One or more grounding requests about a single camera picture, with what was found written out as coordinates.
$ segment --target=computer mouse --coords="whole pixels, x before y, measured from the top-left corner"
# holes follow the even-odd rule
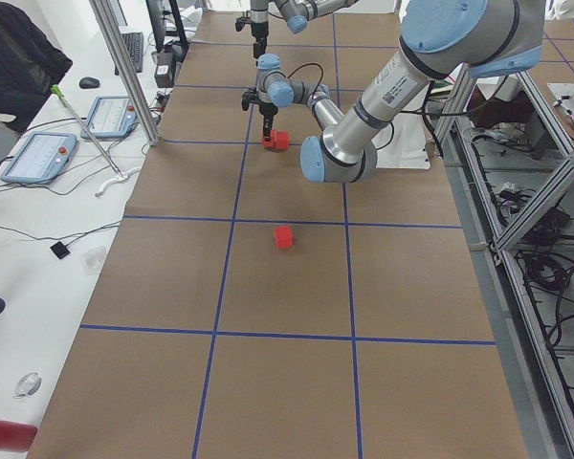
[[[93,78],[92,76],[85,76],[78,82],[78,87],[81,89],[99,88],[99,79]]]

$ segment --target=green handle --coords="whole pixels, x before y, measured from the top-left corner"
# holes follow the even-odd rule
[[[63,98],[64,94],[61,92],[61,89],[59,89],[59,86],[57,86],[56,84],[54,84],[51,87],[51,92],[54,93],[56,96],[58,96],[59,98]]]

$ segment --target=keyboard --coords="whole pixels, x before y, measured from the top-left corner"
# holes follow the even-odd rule
[[[125,49],[130,54],[130,60],[134,64],[136,73],[139,74],[143,71],[143,60],[144,60],[144,35],[142,32],[128,32],[122,33],[121,38],[123,39],[123,44]],[[115,75],[118,75],[119,71],[115,67]]]

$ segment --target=black cloth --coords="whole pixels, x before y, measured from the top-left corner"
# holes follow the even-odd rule
[[[58,84],[72,67],[73,61],[55,48],[19,8],[0,2],[0,24],[28,59],[37,63],[51,78],[52,85]],[[34,91],[33,77],[20,62],[17,53],[0,35],[0,113],[16,115],[17,120],[10,127],[21,132],[28,127],[50,93],[37,94]]]

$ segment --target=red cylinder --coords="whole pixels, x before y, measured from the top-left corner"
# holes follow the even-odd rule
[[[0,451],[25,452],[30,449],[36,432],[35,426],[0,421]]]

